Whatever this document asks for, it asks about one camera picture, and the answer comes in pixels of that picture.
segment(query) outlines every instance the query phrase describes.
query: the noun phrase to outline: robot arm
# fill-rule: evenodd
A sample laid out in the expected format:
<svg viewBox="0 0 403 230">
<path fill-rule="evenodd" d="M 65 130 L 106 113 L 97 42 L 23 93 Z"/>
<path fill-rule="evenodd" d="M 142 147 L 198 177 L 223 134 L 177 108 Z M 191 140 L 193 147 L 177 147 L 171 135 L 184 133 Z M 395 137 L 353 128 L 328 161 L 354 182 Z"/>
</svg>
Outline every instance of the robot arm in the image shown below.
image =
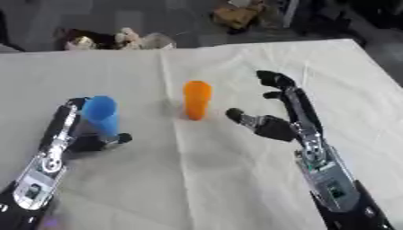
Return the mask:
<svg viewBox="0 0 403 230">
<path fill-rule="evenodd" d="M 296 163 L 329 230 L 393 230 L 369 192 L 325 140 L 322 125 L 304 91 L 279 73 L 258 71 L 257 76 L 262 85 L 279 90 L 265 93 L 264 98 L 281 100 L 290 122 L 270 115 L 248 116 L 239 109 L 228 110 L 227 116 L 261 137 L 288 142 L 295 138 L 300 143 Z"/>
<path fill-rule="evenodd" d="M 67 171 L 67 155 L 100 151 L 110 144 L 131 141 L 129 134 L 103 140 L 80 137 L 79 112 L 88 98 L 75 98 L 60 106 L 50 122 L 38 153 L 21 175 L 0 193 L 0 226 L 7 230 L 34 230 L 51 206 L 53 195 Z"/>
</svg>

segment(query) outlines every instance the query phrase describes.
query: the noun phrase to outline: plastic cup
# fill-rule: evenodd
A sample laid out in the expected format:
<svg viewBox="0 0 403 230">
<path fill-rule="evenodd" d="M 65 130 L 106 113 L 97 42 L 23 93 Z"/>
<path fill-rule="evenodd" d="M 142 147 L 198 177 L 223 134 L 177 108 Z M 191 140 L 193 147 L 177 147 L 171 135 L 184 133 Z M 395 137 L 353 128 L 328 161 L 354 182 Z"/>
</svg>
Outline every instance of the plastic cup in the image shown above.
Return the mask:
<svg viewBox="0 0 403 230">
<path fill-rule="evenodd" d="M 206 115 L 211 99 L 211 86 L 202 81 L 191 81 L 184 86 L 184 110 L 189 119 L 199 120 Z"/>
<path fill-rule="evenodd" d="M 118 111 L 116 102 L 108 96 L 95 96 L 84 104 L 82 116 L 93 125 L 101 135 L 118 135 Z"/>
</svg>

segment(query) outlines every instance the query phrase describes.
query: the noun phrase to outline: debris on floor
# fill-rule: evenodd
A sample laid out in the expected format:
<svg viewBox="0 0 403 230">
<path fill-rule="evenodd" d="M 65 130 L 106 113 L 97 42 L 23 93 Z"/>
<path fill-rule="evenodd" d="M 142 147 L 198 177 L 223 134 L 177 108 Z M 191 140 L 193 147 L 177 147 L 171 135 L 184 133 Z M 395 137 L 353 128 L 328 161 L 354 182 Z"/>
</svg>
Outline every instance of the debris on floor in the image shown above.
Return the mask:
<svg viewBox="0 0 403 230">
<path fill-rule="evenodd" d="M 161 33 L 150 33 L 140 37 L 131 28 L 122 28 L 115 35 L 100 34 L 90 31 L 68 30 L 59 39 L 64 50 L 89 50 L 89 49 L 175 49 L 176 43 L 171 38 Z"/>
<path fill-rule="evenodd" d="M 253 0 L 245 7 L 224 4 L 213 11 L 211 19 L 217 24 L 229 27 L 228 33 L 237 34 L 247 31 L 251 24 L 256 23 L 258 15 L 263 10 L 262 0 Z"/>
</svg>

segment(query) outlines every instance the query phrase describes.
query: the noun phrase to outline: orange plastic cup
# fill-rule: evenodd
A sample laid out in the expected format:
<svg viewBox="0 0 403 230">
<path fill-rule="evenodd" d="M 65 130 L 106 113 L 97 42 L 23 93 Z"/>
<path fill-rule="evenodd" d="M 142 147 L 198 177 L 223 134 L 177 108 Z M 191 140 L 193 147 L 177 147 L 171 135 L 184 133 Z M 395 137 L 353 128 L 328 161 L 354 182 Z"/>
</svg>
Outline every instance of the orange plastic cup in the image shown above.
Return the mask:
<svg viewBox="0 0 403 230">
<path fill-rule="evenodd" d="M 206 115 L 211 99 L 211 86 L 202 81 L 191 81 L 184 86 L 184 111 L 189 119 L 199 120 Z"/>
</svg>

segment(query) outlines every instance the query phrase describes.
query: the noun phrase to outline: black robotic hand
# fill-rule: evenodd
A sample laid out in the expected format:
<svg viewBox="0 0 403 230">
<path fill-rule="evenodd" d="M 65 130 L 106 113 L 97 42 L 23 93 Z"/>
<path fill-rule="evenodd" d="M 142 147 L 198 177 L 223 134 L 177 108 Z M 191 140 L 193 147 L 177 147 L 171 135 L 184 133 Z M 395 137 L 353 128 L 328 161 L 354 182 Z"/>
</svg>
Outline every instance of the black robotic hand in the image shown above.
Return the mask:
<svg viewBox="0 0 403 230">
<path fill-rule="evenodd" d="M 328 230 L 393 230 L 371 194 L 356 180 L 334 147 L 324 138 L 323 128 L 309 98 L 288 76 L 257 71 L 264 86 L 279 91 L 264 94 L 283 102 L 290 122 L 270 115 L 251 117 L 239 109 L 227 116 L 252 129 L 258 136 L 292 141 L 302 146 L 296 163 L 310 185 L 311 197 Z"/>
<path fill-rule="evenodd" d="M 80 111 L 89 98 L 74 98 L 58 107 L 38 153 L 22 174 L 0 192 L 0 229 L 36 230 L 52 210 L 53 196 L 77 153 L 101 151 L 131 141 L 131 135 L 102 137 L 79 131 Z"/>
</svg>

